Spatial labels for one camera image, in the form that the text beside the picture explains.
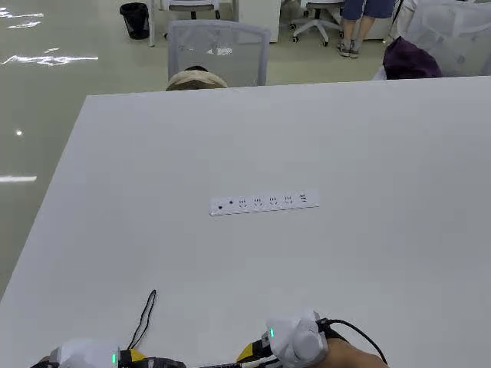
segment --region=sneaker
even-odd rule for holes
[[[349,58],[350,57],[350,51],[351,51],[351,48],[347,48],[345,45],[344,45],[344,42],[343,40],[340,40],[338,42],[338,46],[337,46],[337,49],[338,49],[338,52],[339,54],[344,57],[344,58]]]
[[[357,47],[356,42],[351,40],[350,58],[358,59],[358,56],[360,56],[360,45]]]

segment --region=yellow part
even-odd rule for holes
[[[237,363],[242,362],[245,358],[252,357],[252,344],[250,343],[245,349],[240,353],[239,357],[237,358]]]
[[[131,352],[131,361],[132,362],[137,362],[138,360],[142,360],[142,359],[146,358],[146,356],[144,356],[138,350],[131,349],[130,352]]]

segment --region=skin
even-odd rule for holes
[[[347,19],[343,19],[343,32],[344,32],[344,40],[349,42],[353,38],[353,30],[354,25],[356,25],[357,21],[349,21]],[[375,18],[368,17],[366,15],[361,18],[360,29],[358,30],[358,41],[363,41],[368,31],[370,31],[371,26],[374,25]]]
[[[376,355],[365,353],[340,339],[328,340],[328,355],[314,368],[388,368]]]

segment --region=person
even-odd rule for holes
[[[394,5],[395,0],[345,0],[342,12],[343,39],[338,43],[339,54],[356,59],[360,54],[361,44],[374,25],[375,19],[392,17]],[[354,26],[360,17],[360,29],[357,37],[353,38]]]
[[[388,368],[376,355],[365,353],[341,339],[328,339],[328,355],[312,368]]]
[[[173,75],[166,90],[208,90],[227,88],[227,83],[218,75],[201,66],[188,67]]]

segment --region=black cable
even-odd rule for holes
[[[143,338],[143,336],[145,336],[145,333],[147,332],[147,329],[148,329],[148,325],[150,323],[150,315],[152,314],[152,309],[153,309],[153,306],[155,304],[155,298],[156,297],[157,297],[157,290],[153,289],[150,292],[150,295],[148,296],[147,303],[145,304],[145,308],[143,309],[143,312],[141,312],[140,323],[138,324],[138,327],[135,330],[135,333],[133,334],[133,337],[131,338],[131,342],[128,345],[127,350],[134,349],[140,343],[140,341]],[[138,330],[142,326],[143,318],[145,317],[145,312],[147,311],[147,309],[148,309],[147,324],[145,325],[145,328],[143,329],[143,332],[141,333],[141,335],[138,338],[138,340],[135,341],[135,338],[137,337]]]
[[[397,10],[396,10],[396,14],[394,16],[394,19],[392,20],[392,25],[394,25],[394,23],[396,22],[397,17],[399,16],[400,10],[402,9],[402,4],[403,3],[404,3],[404,0],[400,0],[399,6],[397,7]]]
[[[362,330],[360,330],[358,327],[356,327],[355,325],[353,324],[350,324],[349,322],[346,322],[345,320],[328,320],[328,324],[343,324],[345,326],[348,326],[350,327],[351,329],[355,330],[356,332],[358,332],[361,336],[363,336],[369,343],[371,343],[371,345],[375,348],[375,350],[378,352],[378,355],[381,356],[382,360],[384,361],[385,364],[388,365],[387,363],[387,360],[385,359],[385,355],[384,353],[382,353],[382,350],[380,349],[380,347],[378,347],[378,345],[370,338],[368,337],[368,335],[363,332]]]

